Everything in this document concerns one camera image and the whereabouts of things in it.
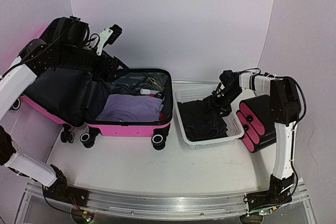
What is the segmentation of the black denim jeans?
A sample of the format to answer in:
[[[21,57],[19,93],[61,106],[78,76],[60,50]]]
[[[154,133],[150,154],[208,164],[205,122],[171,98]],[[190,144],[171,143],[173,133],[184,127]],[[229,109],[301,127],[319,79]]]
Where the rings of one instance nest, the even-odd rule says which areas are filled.
[[[177,104],[186,137],[191,142],[200,142],[227,137],[228,126],[224,117],[231,111],[213,107],[212,96],[202,100]]]

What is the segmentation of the lilac purple shirt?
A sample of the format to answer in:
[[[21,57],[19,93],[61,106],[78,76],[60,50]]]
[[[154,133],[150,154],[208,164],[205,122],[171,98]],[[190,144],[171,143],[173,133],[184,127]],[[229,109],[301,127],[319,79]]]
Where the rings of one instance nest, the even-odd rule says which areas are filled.
[[[111,94],[96,121],[155,122],[160,118],[163,102],[148,95]]]

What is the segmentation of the pink hard-shell kids suitcase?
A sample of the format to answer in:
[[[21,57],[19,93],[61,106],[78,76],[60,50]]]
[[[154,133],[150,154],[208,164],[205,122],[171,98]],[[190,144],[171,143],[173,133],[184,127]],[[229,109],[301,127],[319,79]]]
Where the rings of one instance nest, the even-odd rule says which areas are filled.
[[[155,122],[106,122],[96,121],[96,117],[102,112],[107,98],[111,94],[127,94],[138,96],[141,89],[156,90],[150,83],[152,77],[164,85],[165,115],[163,121]],[[124,64],[123,69],[117,71],[116,77],[111,81],[93,82],[93,95],[89,100],[89,110],[84,122],[76,127],[86,125],[88,130],[81,134],[80,141],[86,148],[94,145],[96,137],[102,136],[125,136],[125,137],[148,137],[154,149],[165,148],[169,135],[171,119],[173,116],[172,78],[168,71],[158,68],[130,68]]]

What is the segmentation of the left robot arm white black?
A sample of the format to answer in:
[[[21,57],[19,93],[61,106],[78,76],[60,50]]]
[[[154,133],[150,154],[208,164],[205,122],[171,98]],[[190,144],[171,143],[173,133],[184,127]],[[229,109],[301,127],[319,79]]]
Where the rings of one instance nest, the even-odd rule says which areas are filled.
[[[54,19],[1,76],[1,115],[28,104],[62,125],[61,139],[72,142],[72,128],[88,113],[93,82],[111,81],[124,68],[104,51],[121,34],[118,25],[91,34],[79,18]]]

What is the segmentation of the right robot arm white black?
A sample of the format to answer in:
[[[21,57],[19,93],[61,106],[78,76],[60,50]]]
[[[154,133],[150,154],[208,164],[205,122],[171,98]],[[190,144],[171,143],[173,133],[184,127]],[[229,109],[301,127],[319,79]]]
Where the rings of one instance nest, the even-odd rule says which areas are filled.
[[[254,73],[251,70],[233,72],[225,70],[219,76],[222,90],[213,92],[214,103],[219,108],[231,110],[231,103],[243,89],[268,95],[270,120],[276,134],[276,160],[270,176],[269,189],[247,194],[250,210],[280,206],[292,200],[298,184],[294,167],[297,124],[306,114],[305,96],[292,77]]]

